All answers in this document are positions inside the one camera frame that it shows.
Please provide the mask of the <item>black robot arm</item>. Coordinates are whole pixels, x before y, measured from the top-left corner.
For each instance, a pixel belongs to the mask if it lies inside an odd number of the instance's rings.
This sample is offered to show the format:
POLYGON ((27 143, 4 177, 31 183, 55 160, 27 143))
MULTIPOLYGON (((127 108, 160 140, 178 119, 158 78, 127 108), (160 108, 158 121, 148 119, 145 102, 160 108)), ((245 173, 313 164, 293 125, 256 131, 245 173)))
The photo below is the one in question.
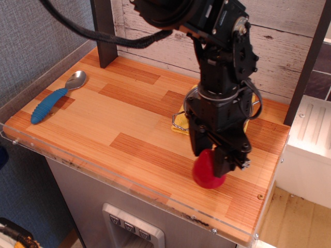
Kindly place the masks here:
POLYGON ((251 145, 244 125, 255 119, 252 97, 260 93, 250 79, 258 57, 250 44, 250 23, 239 1, 133 1, 150 25, 179 30, 193 40, 200 82, 186 95, 194 154, 214 153, 213 174, 221 177, 249 166, 251 145))

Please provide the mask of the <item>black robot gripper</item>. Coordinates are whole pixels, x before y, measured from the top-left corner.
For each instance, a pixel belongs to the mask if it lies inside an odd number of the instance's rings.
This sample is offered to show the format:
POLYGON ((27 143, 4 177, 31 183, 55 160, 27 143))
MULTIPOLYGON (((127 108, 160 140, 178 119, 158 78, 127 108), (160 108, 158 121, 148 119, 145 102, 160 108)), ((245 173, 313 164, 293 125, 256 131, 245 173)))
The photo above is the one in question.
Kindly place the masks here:
POLYGON ((214 149, 213 174, 222 177, 236 167, 246 169, 251 160, 251 145, 244 124, 251 112, 252 90, 244 87, 225 99, 206 99, 195 87, 185 97, 185 114, 189 119, 189 135, 194 155, 214 149))

